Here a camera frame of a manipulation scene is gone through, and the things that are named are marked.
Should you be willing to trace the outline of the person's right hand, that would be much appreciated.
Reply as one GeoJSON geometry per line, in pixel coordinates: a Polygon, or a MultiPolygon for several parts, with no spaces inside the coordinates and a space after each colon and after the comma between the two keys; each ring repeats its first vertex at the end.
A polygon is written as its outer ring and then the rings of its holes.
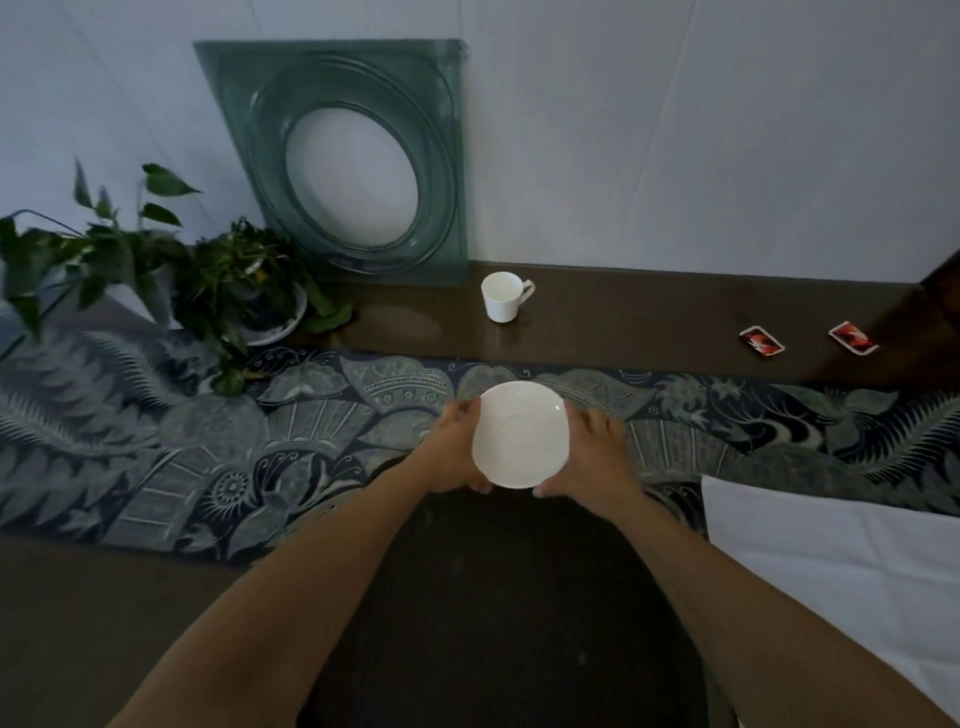
{"type": "Polygon", "coordinates": [[[569,453],[557,474],[560,471],[575,474],[577,499],[574,502],[593,515],[613,522],[618,513],[642,493],[626,443],[625,424],[599,409],[579,410],[571,401],[565,401],[564,406],[569,453]]]}

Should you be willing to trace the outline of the person's left hand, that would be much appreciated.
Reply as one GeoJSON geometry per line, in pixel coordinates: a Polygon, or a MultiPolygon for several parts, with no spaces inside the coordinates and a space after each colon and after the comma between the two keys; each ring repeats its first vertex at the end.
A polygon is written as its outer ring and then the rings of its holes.
{"type": "Polygon", "coordinates": [[[424,493],[462,487],[464,477],[483,472],[474,462],[474,434],[482,412],[479,396],[451,400],[421,443],[401,464],[404,477],[424,493]]]}

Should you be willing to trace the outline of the white saucer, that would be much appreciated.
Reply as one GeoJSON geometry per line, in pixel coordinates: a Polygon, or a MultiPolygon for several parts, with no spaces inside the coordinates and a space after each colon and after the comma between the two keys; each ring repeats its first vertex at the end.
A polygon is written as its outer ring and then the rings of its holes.
{"type": "Polygon", "coordinates": [[[533,489],[567,465],[569,415],[554,391],[540,383],[510,381],[489,388],[479,400],[472,458],[490,483],[533,489]]]}

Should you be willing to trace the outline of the person's right forearm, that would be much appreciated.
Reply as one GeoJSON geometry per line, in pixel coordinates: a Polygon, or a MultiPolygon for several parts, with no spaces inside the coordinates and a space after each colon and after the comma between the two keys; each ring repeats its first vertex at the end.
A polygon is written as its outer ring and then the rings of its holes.
{"type": "Polygon", "coordinates": [[[918,687],[640,491],[629,540],[745,728],[960,728],[918,687]]]}

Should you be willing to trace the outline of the person's left forearm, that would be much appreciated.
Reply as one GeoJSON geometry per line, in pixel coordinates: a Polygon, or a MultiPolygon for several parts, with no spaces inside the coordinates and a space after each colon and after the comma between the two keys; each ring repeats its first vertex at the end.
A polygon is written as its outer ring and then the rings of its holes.
{"type": "Polygon", "coordinates": [[[402,526],[467,479],[410,456],[312,518],[186,629],[106,728],[292,728],[402,526]]]}

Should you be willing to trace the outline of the white cup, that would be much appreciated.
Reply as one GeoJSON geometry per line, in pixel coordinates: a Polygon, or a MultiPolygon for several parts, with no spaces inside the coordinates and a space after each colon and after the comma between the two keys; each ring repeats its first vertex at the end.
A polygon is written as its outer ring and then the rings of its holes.
{"type": "Polygon", "coordinates": [[[532,280],[523,280],[515,273],[499,271],[487,275],[481,284],[486,316],[497,324],[514,321],[521,306],[535,293],[532,280]]]}

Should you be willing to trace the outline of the red sachet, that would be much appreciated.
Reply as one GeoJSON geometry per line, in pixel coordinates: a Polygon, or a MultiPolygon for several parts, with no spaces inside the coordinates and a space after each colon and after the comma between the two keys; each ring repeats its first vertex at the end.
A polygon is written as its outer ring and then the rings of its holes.
{"type": "Polygon", "coordinates": [[[786,350],[785,345],[760,325],[740,331],[738,338],[762,358],[772,358],[786,350]]]}
{"type": "Polygon", "coordinates": [[[879,348],[861,328],[851,321],[842,321],[828,330],[827,335],[858,357],[870,356],[879,348]]]}

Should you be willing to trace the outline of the patterned blue table runner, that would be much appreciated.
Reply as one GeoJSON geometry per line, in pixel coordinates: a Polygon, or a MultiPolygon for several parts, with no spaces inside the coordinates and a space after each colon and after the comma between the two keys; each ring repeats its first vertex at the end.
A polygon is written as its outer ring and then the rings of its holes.
{"type": "Polygon", "coordinates": [[[183,335],[49,328],[0,355],[0,530],[251,564],[413,450],[446,402],[541,384],[625,422],[700,533],[703,477],[960,517],[960,391],[272,346],[224,397],[183,335]]]}

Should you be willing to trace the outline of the small bushy potted plant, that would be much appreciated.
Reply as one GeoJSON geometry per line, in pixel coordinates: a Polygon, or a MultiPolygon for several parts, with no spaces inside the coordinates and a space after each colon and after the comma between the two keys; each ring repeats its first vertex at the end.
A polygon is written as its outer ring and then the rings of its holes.
{"type": "Polygon", "coordinates": [[[350,303],[323,292],[297,243],[244,217],[167,263],[174,319],[216,355],[211,387],[218,395],[238,396],[246,385],[246,332],[293,324],[326,334],[354,318],[350,303]]]}

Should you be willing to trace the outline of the white cloth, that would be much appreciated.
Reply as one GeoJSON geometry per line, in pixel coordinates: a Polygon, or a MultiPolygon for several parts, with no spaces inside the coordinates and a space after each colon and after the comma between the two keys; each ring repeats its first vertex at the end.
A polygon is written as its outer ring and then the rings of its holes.
{"type": "Polygon", "coordinates": [[[960,516],[704,476],[709,540],[960,724],[960,516]]]}

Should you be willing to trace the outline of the tall leafy potted plant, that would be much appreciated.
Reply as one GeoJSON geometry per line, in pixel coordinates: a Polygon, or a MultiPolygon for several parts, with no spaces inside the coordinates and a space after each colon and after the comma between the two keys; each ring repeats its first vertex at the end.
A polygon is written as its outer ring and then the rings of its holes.
{"type": "Polygon", "coordinates": [[[74,294],[78,307],[86,310],[113,286],[129,289],[152,321],[169,329],[171,295],[162,291],[160,271],[188,262],[189,252],[178,237],[181,219],[158,199],[201,191],[161,164],[145,163],[141,171],[133,226],[122,224],[107,188],[92,194],[78,160],[73,199],[93,216],[84,230],[29,208],[0,217],[0,299],[35,341],[42,338],[47,292],[74,294]]]}

